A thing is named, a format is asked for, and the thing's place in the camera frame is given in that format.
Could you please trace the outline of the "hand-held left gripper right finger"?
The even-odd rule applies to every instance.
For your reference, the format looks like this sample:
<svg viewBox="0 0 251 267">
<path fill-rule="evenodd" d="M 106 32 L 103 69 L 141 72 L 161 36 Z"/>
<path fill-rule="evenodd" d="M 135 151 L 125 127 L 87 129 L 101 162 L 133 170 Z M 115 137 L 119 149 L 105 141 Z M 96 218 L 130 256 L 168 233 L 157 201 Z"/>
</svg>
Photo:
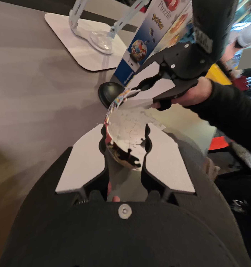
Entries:
<svg viewBox="0 0 251 267">
<path fill-rule="evenodd" d="M 177 142 L 152 123 L 145 126 L 145 152 L 141 183 L 148 193 L 166 200 L 171 193 L 196 193 Z"/>
</svg>

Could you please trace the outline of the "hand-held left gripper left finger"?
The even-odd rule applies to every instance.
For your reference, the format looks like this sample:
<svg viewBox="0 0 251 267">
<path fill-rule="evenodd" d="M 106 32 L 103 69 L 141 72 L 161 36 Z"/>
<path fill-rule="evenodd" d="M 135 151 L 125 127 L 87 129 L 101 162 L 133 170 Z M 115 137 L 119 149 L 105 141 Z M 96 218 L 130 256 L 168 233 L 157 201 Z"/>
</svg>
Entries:
<svg viewBox="0 0 251 267">
<path fill-rule="evenodd" d="M 78 192 L 89 195 L 91 191 L 104 191 L 109 183 L 105 159 L 106 128 L 99 124 L 83 135 L 72 147 L 55 192 Z"/>
</svg>

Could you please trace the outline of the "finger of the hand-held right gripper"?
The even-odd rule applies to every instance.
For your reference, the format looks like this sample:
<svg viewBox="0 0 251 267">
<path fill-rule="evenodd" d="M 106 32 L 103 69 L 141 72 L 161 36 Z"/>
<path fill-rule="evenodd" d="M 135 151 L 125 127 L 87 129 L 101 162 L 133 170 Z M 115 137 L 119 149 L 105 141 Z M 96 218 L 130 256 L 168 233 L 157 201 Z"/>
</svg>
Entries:
<svg viewBox="0 0 251 267">
<path fill-rule="evenodd" d="M 153 99 L 164 92 L 175 87 L 172 80 L 160 79 L 155 84 L 145 91 L 136 91 L 136 95 L 129 95 L 127 100 L 121 104 L 121 109 L 134 109 L 139 107 L 150 107 L 153 104 Z"/>
<path fill-rule="evenodd" d="M 161 79 L 160 64 L 153 62 L 130 81 L 130 91 L 147 91 L 151 89 L 157 81 Z"/>
</svg>

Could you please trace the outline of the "partly built puzzle ball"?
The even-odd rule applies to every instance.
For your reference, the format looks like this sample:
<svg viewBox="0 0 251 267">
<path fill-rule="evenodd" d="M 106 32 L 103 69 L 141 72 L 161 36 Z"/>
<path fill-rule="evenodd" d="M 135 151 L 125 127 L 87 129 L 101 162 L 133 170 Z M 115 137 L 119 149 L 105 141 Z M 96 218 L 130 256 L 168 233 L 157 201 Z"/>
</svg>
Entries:
<svg viewBox="0 0 251 267">
<path fill-rule="evenodd" d="M 106 148 L 115 161 L 122 166 L 141 171 L 145 151 L 145 127 L 152 123 L 160 130 L 166 128 L 144 111 L 143 107 L 122 109 L 124 100 L 133 93 L 125 89 L 111 103 L 104 125 L 106 128 Z"/>
</svg>

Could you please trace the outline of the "person's right forearm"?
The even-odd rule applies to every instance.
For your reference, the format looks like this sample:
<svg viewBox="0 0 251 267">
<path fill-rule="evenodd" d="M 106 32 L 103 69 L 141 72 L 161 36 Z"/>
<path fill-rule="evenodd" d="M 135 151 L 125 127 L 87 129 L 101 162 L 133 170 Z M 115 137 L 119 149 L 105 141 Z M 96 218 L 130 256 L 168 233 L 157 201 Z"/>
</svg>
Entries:
<svg viewBox="0 0 251 267">
<path fill-rule="evenodd" d="M 211 85 L 209 98 L 185 108 L 251 152 L 251 99 L 233 85 Z"/>
</svg>

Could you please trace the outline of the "blue puzzle box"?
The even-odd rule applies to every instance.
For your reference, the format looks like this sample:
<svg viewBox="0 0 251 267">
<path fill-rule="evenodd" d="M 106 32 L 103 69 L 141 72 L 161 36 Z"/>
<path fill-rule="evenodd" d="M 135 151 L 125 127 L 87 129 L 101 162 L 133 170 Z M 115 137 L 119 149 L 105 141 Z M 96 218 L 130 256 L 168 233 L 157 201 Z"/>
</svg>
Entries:
<svg viewBox="0 0 251 267">
<path fill-rule="evenodd" d="M 191 15 L 192 1 L 151 1 L 143 23 L 114 72 L 119 82 L 126 87 L 163 37 L 171 31 L 173 25 L 176 31 Z"/>
</svg>

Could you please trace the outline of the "black round ball stand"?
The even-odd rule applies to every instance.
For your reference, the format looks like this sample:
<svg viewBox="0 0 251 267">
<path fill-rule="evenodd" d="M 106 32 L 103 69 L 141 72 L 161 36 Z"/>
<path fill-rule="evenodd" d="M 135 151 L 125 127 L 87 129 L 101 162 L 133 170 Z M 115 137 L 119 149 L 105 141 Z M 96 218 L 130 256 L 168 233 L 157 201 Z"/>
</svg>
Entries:
<svg viewBox="0 0 251 267">
<path fill-rule="evenodd" d="M 98 88 L 98 96 L 105 108 L 109 108 L 115 98 L 124 91 L 124 87 L 116 82 L 105 82 Z"/>
</svg>

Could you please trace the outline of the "person's right hand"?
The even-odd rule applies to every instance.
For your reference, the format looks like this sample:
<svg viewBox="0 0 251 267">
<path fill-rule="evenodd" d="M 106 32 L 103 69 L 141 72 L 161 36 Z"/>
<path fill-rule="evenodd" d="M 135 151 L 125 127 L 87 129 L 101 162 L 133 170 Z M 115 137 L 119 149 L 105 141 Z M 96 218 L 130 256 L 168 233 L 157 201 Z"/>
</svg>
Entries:
<svg viewBox="0 0 251 267">
<path fill-rule="evenodd" d="M 206 77 L 200 77 L 198 79 L 198 83 L 196 86 L 190 88 L 184 95 L 181 97 L 172 99 L 172 100 L 166 100 L 166 101 L 159 101 L 155 102 L 151 105 L 151 108 L 163 111 L 168 109 L 168 106 L 171 106 L 173 104 L 179 104 L 184 108 L 198 105 L 204 101 L 206 101 L 212 92 L 212 82 L 210 79 Z"/>
</svg>

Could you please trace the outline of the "person's left hand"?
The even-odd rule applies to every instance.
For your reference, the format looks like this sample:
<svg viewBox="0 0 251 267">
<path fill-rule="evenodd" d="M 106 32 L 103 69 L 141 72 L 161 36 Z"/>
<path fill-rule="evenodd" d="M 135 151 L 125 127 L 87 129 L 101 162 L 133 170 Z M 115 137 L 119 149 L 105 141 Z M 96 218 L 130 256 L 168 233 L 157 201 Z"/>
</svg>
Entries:
<svg viewBox="0 0 251 267">
<path fill-rule="evenodd" d="M 111 182 L 109 181 L 108 183 L 108 187 L 107 187 L 107 196 L 111 193 L 111 189 L 112 189 L 112 185 L 111 185 Z M 114 196 L 112 198 L 112 202 L 120 202 L 120 198 L 118 196 Z"/>
</svg>

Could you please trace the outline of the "red object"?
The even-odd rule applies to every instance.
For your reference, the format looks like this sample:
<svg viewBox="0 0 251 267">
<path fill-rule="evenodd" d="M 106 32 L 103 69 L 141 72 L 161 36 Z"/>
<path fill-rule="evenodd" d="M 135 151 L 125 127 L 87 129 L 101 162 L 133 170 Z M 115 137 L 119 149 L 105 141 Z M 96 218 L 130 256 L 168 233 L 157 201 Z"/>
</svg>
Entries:
<svg viewBox="0 0 251 267">
<path fill-rule="evenodd" d="M 221 150 L 227 147 L 229 147 L 229 142 L 227 142 L 225 136 L 214 137 L 211 140 L 208 151 L 211 152 L 211 151 Z"/>
</svg>

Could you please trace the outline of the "white jointed holder stand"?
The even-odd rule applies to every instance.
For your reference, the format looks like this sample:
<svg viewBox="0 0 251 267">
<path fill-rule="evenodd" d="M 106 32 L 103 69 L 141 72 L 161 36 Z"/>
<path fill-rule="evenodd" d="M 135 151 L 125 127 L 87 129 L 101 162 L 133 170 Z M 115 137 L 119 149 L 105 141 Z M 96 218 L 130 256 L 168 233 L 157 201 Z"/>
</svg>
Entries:
<svg viewBox="0 0 251 267">
<path fill-rule="evenodd" d="M 82 26 L 78 26 L 78 20 L 84 10 L 87 0 L 76 0 L 73 8 L 69 12 L 69 26 L 72 32 L 83 39 L 85 39 L 97 51 L 111 55 L 112 41 L 118 31 L 120 31 L 145 5 L 149 3 L 148 0 L 138 0 L 130 7 L 129 11 L 119 21 L 111 26 L 109 32 L 87 30 Z"/>
</svg>

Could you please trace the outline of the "black office chair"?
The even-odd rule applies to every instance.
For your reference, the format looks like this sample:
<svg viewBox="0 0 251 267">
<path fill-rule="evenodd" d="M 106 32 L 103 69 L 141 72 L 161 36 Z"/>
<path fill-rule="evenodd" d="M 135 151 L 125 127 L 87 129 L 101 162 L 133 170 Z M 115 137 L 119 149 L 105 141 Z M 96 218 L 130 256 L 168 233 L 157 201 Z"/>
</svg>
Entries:
<svg viewBox="0 0 251 267">
<path fill-rule="evenodd" d="M 240 213 L 251 214 L 251 153 L 236 142 L 229 147 L 208 154 L 227 153 L 230 155 L 228 169 L 215 180 L 230 207 Z"/>
</svg>

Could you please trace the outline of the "white square base plate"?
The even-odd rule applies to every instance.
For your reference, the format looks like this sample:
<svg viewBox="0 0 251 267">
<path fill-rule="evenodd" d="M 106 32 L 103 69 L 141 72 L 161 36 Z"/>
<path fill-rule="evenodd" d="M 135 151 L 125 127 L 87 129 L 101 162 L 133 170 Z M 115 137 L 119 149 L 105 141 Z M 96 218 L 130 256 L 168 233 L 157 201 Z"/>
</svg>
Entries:
<svg viewBox="0 0 251 267">
<path fill-rule="evenodd" d="M 44 18 L 75 61 L 88 71 L 116 68 L 127 50 L 122 39 L 116 35 L 112 41 L 113 53 L 106 55 L 93 48 L 86 39 L 73 33 L 69 25 L 69 16 L 46 13 Z"/>
</svg>

